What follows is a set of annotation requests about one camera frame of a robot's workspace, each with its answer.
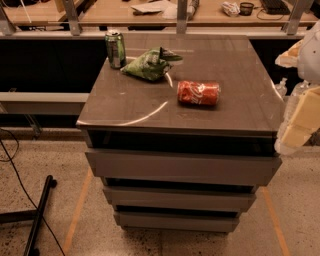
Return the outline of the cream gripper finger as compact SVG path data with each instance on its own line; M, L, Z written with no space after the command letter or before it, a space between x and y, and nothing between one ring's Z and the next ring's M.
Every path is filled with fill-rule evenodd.
M293 154L319 128L320 87L312 87L289 97L274 148L281 155Z

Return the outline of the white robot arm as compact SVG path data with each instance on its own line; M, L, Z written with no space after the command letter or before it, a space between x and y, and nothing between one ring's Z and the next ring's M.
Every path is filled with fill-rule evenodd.
M320 129L320 21L303 39L280 54L275 63L296 67L302 79L287 100L274 145L277 153L290 155Z

